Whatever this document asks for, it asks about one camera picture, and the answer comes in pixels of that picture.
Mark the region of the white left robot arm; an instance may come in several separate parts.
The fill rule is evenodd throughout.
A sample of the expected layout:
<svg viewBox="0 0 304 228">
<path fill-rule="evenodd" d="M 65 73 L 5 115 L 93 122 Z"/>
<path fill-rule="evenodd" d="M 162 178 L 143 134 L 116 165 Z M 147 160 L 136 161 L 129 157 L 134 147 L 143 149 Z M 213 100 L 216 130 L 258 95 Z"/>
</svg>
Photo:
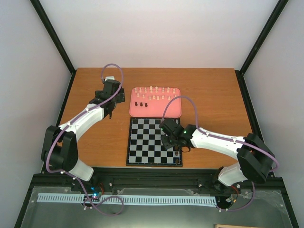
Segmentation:
<svg viewBox="0 0 304 228">
<path fill-rule="evenodd" d="M 93 175 L 93 168 L 80 160 L 77 142 L 94 124 L 107 116 L 111 118 L 116 105 L 124 101 L 121 83 L 113 76 L 107 76 L 103 90 L 95 91 L 94 99 L 81 113 L 60 126 L 50 126 L 46 129 L 42 161 L 59 172 L 68 172 L 81 179 L 83 187 L 88 191 L 96 190 L 99 179 Z"/>
</svg>

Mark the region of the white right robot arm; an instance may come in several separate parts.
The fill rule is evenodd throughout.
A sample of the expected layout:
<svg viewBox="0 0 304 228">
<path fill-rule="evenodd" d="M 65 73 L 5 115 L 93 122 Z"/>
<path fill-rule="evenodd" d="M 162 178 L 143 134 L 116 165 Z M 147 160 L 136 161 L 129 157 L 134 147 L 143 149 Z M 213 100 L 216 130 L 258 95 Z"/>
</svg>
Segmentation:
<svg viewBox="0 0 304 228">
<path fill-rule="evenodd" d="M 215 184 L 231 186 L 246 180 L 263 184 L 272 171 L 272 165 L 277 163 L 274 154 L 253 133 L 246 137 L 228 136 L 191 124 L 183 128 L 173 119 L 163 119 L 160 129 L 164 133 L 161 141 L 167 150 L 175 147 L 180 150 L 207 149 L 237 160 L 237 163 L 219 169 Z"/>
</svg>

